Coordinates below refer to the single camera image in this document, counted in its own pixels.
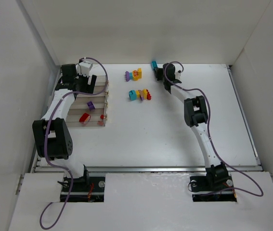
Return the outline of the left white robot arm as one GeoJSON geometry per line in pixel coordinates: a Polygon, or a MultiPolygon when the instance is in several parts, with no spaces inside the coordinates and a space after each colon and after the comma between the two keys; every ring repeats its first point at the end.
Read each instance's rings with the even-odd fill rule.
{"type": "Polygon", "coordinates": [[[73,151],[73,142],[65,119],[80,92],[93,93],[97,76],[90,76],[92,66],[93,63],[88,61],[62,65],[62,76],[56,84],[48,111],[32,124],[38,156],[45,158],[44,146],[47,145],[49,162],[63,166],[65,172],[68,171],[67,160],[73,151]]]}

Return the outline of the red round lego block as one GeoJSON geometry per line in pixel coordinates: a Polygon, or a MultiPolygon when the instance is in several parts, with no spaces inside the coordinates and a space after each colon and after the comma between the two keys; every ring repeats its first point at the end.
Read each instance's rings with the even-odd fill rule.
{"type": "Polygon", "coordinates": [[[80,119],[79,119],[79,123],[86,125],[91,119],[91,115],[88,113],[84,113],[80,119]]]}

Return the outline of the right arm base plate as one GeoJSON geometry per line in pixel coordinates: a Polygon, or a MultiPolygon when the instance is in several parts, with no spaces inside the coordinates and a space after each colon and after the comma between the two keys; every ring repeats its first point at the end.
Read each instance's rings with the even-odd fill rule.
{"type": "Polygon", "coordinates": [[[193,202],[237,202],[231,176],[210,184],[206,176],[191,176],[188,190],[193,202]]]}

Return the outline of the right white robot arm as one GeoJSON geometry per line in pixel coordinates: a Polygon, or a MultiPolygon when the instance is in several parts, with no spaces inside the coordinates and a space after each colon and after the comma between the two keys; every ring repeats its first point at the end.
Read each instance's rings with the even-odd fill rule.
{"type": "Polygon", "coordinates": [[[156,79],[163,82],[165,90],[183,103],[184,121],[193,131],[204,158],[206,175],[190,178],[191,191],[218,193],[226,189],[230,175],[212,145],[208,128],[210,106],[204,92],[200,89],[185,89],[180,80],[182,70],[176,71],[173,62],[158,67],[152,61],[151,65],[156,79]]]}

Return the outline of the purple square lego block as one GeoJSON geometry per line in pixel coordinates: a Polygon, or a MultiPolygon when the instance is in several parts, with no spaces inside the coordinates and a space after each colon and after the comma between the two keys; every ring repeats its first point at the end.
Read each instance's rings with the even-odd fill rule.
{"type": "Polygon", "coordinates": [[[90,111],[95,110],[95,106],[94,106],[94,104],[93,104],[92,101],[88,101],[87,102],[87,106],[88,106],[88,108],[89,108],[90,111]]]}

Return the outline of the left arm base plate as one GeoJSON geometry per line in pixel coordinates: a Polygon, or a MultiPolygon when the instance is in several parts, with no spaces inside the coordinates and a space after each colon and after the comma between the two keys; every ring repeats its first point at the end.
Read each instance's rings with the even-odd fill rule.
{"type": "Polygon", "coordinates": [[[62,181],[58,181],[62,186],[60,194],[60,202],[64,202],[68,198],[68,202],[72,203],[100,203],[104,202],[105,176],[89,176],[89,178],[80,177],[74,179],[72,190],[68,197],[71,179],[64,177],[62,181]]]}

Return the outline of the yellow flower lego block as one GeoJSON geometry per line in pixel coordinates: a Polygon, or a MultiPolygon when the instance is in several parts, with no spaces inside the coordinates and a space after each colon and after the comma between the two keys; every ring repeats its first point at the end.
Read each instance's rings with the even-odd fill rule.
{"type": "Polygon", "coordinates": [[[130,73],[130,79],[132,79],[133,81],[137,81],[141,78],[142,78],[142,69],[141,68],[138,68],[137,70],[133,70],[130,73]]]}

